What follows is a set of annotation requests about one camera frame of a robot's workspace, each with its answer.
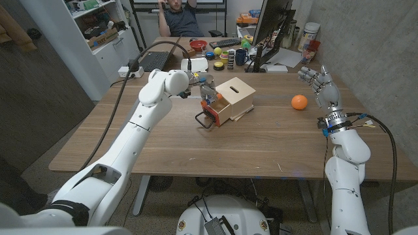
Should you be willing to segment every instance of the floor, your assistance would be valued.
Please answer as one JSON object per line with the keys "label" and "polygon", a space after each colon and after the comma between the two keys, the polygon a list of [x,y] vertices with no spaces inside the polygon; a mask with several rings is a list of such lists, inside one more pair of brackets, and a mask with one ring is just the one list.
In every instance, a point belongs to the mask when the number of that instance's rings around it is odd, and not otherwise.
{"label": "floor", "polygon": [[[49,193],[61,187],[73,173],[51,172],[48,169],[49,162],[60,151],[67,140],[75,132],[76,128],[67,133],[59,142],[50,148],[44,155],[35,161],[22,177],[34,190],[40,193]],[[109,221],[110,226],[122,227],[133,234],[175,234],[178,218],[187,208],[195,195],[200,195],[203,188],[195,183],[194,178],[175,177],[172,185],[161,193],[149,192],[142,213],[135,217],[132,215],[132,201],[138,190],[140,176],[132,175],[132,184],[127,190],[120,205]],[[226,179],[231,184],[239,183],[233,179]],[[327,220],[323,206],[323,194],[321,181],[313,181],[311,190],[317,195],[317,214],[320,222],[309,223],[304,211],[304,206],[298,192],[295,180],[254,180],[259,198],[267,197],[269,206],[283,210],[284,223],[297,234],[328,234]],[[331,208],[331,193],[327,186],[327,209]],[[389,184],[380,183],[362,187],[362,197],[368,225],[371,234],[388,234],[387,232],[387,201]],[[394,228],[418,225],[418,185],[412,183],[399,183],[394,210]]]}

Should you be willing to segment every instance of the door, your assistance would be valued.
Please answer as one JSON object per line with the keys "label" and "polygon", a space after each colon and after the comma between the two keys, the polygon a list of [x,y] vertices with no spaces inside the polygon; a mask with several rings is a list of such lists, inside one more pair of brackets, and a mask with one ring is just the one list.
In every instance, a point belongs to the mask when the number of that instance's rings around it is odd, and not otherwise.
{"label": "door", "polygon": [[[19,1],[0,5],[23,30],[38,29]],[[14,42],[0,44],[0,157],[19,171],[94,107],[48,40],[42,36],[33,43],[37,49],[30,52]]]}

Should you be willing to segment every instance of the office chair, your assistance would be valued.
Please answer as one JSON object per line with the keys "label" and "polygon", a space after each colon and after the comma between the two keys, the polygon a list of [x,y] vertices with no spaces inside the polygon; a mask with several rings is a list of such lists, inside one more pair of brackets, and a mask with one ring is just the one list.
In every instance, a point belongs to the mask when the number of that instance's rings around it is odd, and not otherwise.
{"label": "office chair", "polygon": [[209,33],[211,37],[223,37],[222,33],[218,30],[210,30]]}

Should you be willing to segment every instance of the wooden table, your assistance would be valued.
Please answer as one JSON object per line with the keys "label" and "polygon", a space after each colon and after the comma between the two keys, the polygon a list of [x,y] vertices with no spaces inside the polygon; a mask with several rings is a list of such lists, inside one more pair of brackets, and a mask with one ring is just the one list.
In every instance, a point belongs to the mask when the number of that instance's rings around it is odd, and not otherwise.
{"label": "wooden table", "polygon": [[[206,42],[208,42],[208,46],[206,47],[207,52],[213,52],[214,49],[212,47],[209,46],[209,42],[215,42],[215,41],[219,41],[219,40],[224,40],[224,39],[232,39],[232,38],[212,38],[212,37],[204,37],[204,38],[199,38],[200,40],[205,40]],[[159,42],[162,40],[169,40],[172,42],[176,42],[178,40],[178,37],[158,37],[154,42]],[[181,38],[179,41],[179,44],[182,45],[186,50],[190,49],[190,45],[189,45],[189,41],[190,38],[185,37],[185,38]],[[173,47],[172,44],[160,44],[157,45],[156,47],[150,49],[151,52],[169,52],[171,51],[171,48]],[[230,48],[222,48],[222,50],[228,50],[228,49],[239,49],[241,48],[241,45],[236,45],[236,46],[231,46]],[[176,50],[173,53],[174,56],[172,56],[169,61],[167,62],[166,66],[164,67],[164,71],[169,71],[170,69],[179,69],[180,68],[180,64],[182,62],[183,59],[183,53],[182,50],[179,48],[176,48]],[[244,69],[247,68],[247,65],[242,65],[242,66],[238,66],[234,64],[234,69],[227,69],[225,67],[224,70],[221,71],[216,71],[214,70],[214,63],[217,62],[219,60],[211,60],[208,61],[208,72],[212,72],[212,73],[222,73],[222,72],[245,72]],[[297,73],[300,68],[304,66],[303,64],[299,63],[295,68],[291,68],[291,67],[287,67],[288,73]],[[313,60],[311,61],[311,63],[309,63],[309,67],[313,70],[316,71],[320,71],[321,70],[321,65],[319,64],[318,61]]]}
{"label": "wooden table", "polygon": [[[188,41],[187,38],[180,39],[180,44],[188,45]],[[171,46],[159,45],[155,50],[169,51]],[[181,59],[181,51],[176,50],[165,70],[179,69]],[[216,84],[239,77],[256,90],[255,109],[237,122],[228,120],[221,127],[205,129],[195,121],[195,115],[202,110],[198,88],[192,89],[188,99],[171,97],[171,112],[154,128],[133,167],[132,173],[143,174],[134,205],[135,215],[139,214],[144,202],[150,175],[322,179],[325,137],[316,123],[324,114],[318,109],[310,87],[298,81],[295,73],[243,73],[244,67],[238,66],[234,66],[234,70],[215,71],[213,63],[209,61],[208,72],[214,76]],[[301,66],[289,69],[289,72],[297,72]],[[309,67],[319,70],[319,63],[313,61]],[[138,93],[148,81],[148,75],[146,72],[142,78],[127,82],[110,130],[91,163],[102,156],[115,139],[125,118],[137,104]],[[344,111],[366,112],[344,83],[337,76],[333,78],[342,94]],[[80,169],[102,135],[120,86],[117,84],[109,89],[52,160],[50,170],[76,172]],[[291,99],[297,94],[308,98],[308,106],[303,111],[291,107]],[[390,180],[393,160],[389,137],[380,128],[360,128],[358,132],[372,151],[366,164],[366,180]],[[418,168],[399,148],[398,180],[418,180]],[[312,212],[314,207],[307,184],[300,183],[300,186],[308,216],[316,216]]]}

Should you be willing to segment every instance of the whiteboard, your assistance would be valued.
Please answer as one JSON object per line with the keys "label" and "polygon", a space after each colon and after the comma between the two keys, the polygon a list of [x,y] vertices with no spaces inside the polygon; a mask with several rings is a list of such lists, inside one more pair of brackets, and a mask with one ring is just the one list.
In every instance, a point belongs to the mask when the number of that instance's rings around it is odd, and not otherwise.
{"label": "whiteboard", "polygon": [[[133,0],[134,3],[153,3],[157,4],[158,0]],[[223,0],[197,0],[197,3],[223,3]]]}

